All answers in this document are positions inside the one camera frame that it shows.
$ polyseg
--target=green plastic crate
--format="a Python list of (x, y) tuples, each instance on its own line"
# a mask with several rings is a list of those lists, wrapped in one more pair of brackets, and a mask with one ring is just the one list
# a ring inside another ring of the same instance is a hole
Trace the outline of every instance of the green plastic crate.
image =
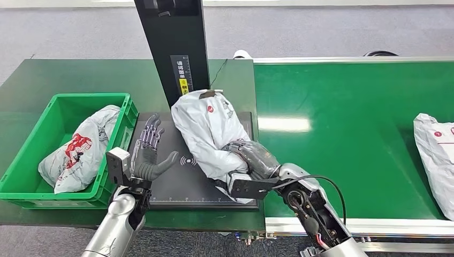
[(115, 185), (108, 179), (105, 157), (90, 186), (73, 193), (54, 194), (37, 167), (71, 140), (80, 123), (109, 104), (121, 110), (107, 151), (117, 146), (127, 150), (139, 115), (129, 94), (57, 94), (0, 180), (0, 199), (26, 209), (106, 209)]

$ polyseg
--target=gray carpet floor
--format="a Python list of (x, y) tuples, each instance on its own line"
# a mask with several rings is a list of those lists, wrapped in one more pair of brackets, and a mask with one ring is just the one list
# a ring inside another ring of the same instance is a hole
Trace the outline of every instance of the gray carpet floor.
[[(238, 49), (253, 57), (454, 56), (454, 7), (210, 7), (210, 58)], [(25, 58), (151, 58), (134, 8), (0, 9), (0, 84)], [(0, 226), (2, 256), (79, 256), (90, 229)], [(210, 232), (141, 231), (129, 256), (298, 256), (302, 237), (256, 241)], [(442, 256), (370, 254), (369, 256)]]

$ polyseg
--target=plastic package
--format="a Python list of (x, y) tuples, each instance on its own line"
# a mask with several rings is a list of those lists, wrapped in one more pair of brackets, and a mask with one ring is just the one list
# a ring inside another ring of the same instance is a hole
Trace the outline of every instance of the plastic package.
[[(172, 119), (186, 145), (208, 178), (229, 183), (230, 171), (247, 172), (247, 163), (221, 150), (232, 141), (250, 141), (232, 104), (219, 92), (197, 90), (172, 106)], [(233, 199), (247, 203), (251, 199)]]
[(55, 194), (83, 190), (93, 181), (119, 111), (115, 105), (97, 111), (79, 125), (71, 141), (40, 162), (38, 172)]
[(413, 126), (432, 194), (443, 214), (454, 221), (454, 123), (419, 114)]

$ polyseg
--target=table edge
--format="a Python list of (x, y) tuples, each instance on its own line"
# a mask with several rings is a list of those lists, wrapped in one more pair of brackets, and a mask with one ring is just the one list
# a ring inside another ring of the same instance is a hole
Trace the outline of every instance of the table edge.
[[(306, 235), (296, 217), (266, 217), (265, 227), (278, 236)], [(348, 218), (347, 228), (353, 236), (454, 238), (454, 222), (446, 220)]]
[(453, 62), (454, 56), (402, 57), (402, 56), (360, 56), (360, 57), (277, 57), (253, 58), (256, 65), (302, 64), (302, 63), (402, 63), (402, 62)]

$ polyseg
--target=silver robotic arm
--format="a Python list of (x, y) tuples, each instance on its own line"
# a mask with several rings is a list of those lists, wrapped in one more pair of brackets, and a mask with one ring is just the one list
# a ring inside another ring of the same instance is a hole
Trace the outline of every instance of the silver robotic arm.
[(235, 198), (263, 199), (269, 191), (275, 190), (295, 212), (315, 245), (304, 251), (305, 257), (367, 257), (345, 226), (345, 209), (343, 222), (315, 178), (324, 178), (335, 186), (330, 179), (310, 175), (293, 163), (280, 165), (258, 142), (234, 141), (223, 149), (241, 156), (252, 178), (244, 180), (232, 176), (229, 194)]
[(134, 170), (130, 170), (127, 151), (116, 147), (106, 153), (109, 177), (120, 187), (82, 257), (126, 256), (129, 245), (145, 224), (152, 181), (178, 159), (178, 152), (172, 152), (166, 160), (156, 163), (158, 143), (164, 133), (163, 129), (158, 129), (160, 123), (158, 115), (147, 121), (131, 160), (134, 164), (136, 158), (141, 159)]

